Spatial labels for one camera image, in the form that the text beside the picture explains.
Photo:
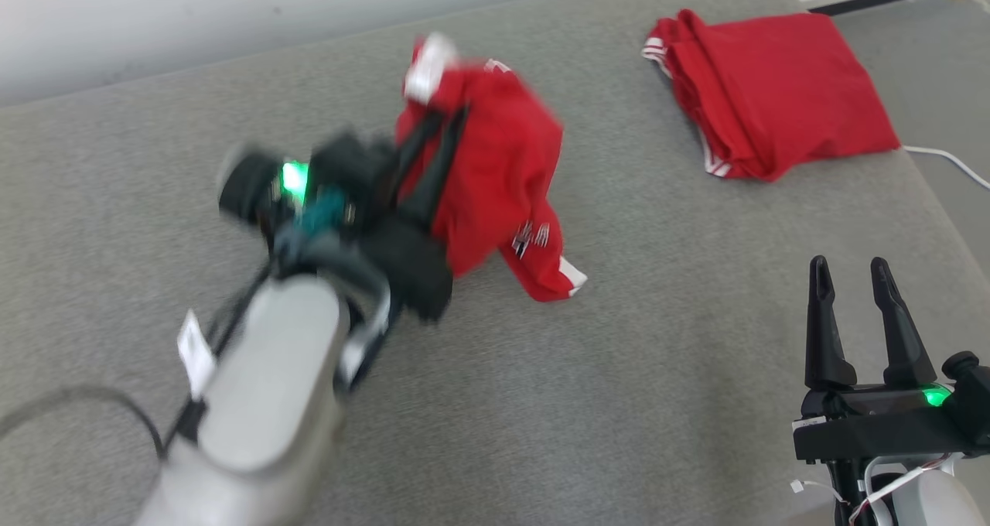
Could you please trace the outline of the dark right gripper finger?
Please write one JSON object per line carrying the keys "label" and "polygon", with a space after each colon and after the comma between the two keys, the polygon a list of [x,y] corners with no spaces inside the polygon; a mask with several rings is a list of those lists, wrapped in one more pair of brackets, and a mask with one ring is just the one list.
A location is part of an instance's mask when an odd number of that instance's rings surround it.
{"label": "dark right gripper finger", "polygon": [[851,388],[857,384],[857,374],[845,359],[839,336],[827,258],[813,257],[809,272],[804,384],[811,390]]}
{"label": "dark right gripper finger", "polygon": [[874,302],[882,314],[888,365],[884,384],[891,388],[920,388],[937,381],[937,372],[906,307],[885,258],[870,264]]}

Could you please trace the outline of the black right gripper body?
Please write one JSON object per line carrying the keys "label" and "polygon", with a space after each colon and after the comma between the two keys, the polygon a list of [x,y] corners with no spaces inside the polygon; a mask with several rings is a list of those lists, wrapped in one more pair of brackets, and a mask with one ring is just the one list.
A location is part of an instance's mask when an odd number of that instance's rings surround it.
{"label": "black right gripper body", "polygon": [[988,452],[988,389],[958,386],[940,405],[923,389],[810,391],[793,431],[799,460],[853,460],[923,453]]}

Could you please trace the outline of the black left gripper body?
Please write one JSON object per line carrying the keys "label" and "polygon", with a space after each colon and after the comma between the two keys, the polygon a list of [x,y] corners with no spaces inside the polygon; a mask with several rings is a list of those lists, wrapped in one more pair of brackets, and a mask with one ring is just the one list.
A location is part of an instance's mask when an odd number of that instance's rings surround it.
{"label": "black left gripper body", "polygon": [[449,306],[453,273],[434,224],[422,223],[425,169],[399,199],[398,146],[344,132],[303,163],[248,145],[227,164],[220,211],[261,231],[273,275],[378,273],[400,309],[435,322]]}

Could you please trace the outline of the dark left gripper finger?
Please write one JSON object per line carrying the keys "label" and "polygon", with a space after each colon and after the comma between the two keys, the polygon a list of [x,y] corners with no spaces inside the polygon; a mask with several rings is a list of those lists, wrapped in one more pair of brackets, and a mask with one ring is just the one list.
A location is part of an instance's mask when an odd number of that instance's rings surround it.
{"label": "dark left gripper finger", "polygon": [[425,146],[442,130],[445,115],[441,111],[428,109],[418,123],[413,125],[406,138],[398,143],[399,181],[398,198],[403,199],[415,190],[418,179],[409,181],[411,171],[418,164]]}
{"label": "dark left gripper finger", "polygon": [[441,141],[435,150],[430,166],[422,176],[422,223],[432,225],[436,210],[441,203],[443,188],[446,187],[456,150],[459,148],[469,114],[469,106],[463,106],[449,119],[441,130]]}

